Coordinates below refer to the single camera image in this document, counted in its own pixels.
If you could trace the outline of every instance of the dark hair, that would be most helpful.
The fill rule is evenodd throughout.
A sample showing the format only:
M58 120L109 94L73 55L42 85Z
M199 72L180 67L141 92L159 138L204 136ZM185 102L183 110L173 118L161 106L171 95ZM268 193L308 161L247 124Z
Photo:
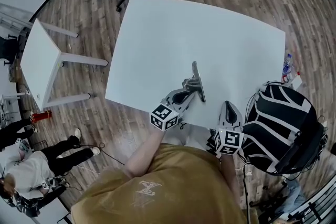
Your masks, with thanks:
M7 193L4 189L4 184L1 184L0 183L0 196L3 198L3 199L6 199L6 200L9 200L11 199L11 196L9 193Z

